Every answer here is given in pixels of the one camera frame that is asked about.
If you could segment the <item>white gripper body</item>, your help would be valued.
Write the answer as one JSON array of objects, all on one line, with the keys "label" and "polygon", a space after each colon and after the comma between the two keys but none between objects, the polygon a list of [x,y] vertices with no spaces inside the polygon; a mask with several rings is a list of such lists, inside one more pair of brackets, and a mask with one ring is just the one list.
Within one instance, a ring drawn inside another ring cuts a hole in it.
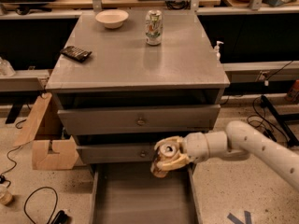
[{"label": "white gripper body", "polygon": [[182,144],[186,163],[206,160],[206,138],[202,133],[189,133],[183,138]]}]

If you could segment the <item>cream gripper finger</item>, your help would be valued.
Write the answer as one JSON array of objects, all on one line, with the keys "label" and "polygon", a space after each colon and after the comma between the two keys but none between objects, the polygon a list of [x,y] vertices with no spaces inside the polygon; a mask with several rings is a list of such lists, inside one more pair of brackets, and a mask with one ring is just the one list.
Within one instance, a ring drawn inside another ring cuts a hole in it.
[{"label": "cream gripper finger", "polygon": [[186,154],[177,154],[172,158],[161,157],[156,162],[156,166],[159,170],[169,172],[184,167],[190,163],[190,159]]},{"label": "cream gripper finger", "polygon": [[182,144],[182,141],[183,141],[183,138],[180,136],[167,137],[165,139],[158,141],[156,143],[156,145],[154,146],[154,149],[157,150],[162,145],[170,145],[170,146],[174,146],[175,148],[179,148],[180,145]]}]

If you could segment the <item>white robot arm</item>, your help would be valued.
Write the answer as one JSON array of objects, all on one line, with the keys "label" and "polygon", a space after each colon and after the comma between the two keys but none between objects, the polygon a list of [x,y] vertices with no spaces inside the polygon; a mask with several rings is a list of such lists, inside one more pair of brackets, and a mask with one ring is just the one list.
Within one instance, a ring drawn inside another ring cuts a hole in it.
[{"label": "white robot arm", "polygon": [[267,138],[247,123],[231,121],[224,131],[172,136],[156,143],[150,171],[164,178],[190,163],[220,158],[243,161],[253,154],[299,190],[299,155]]}]

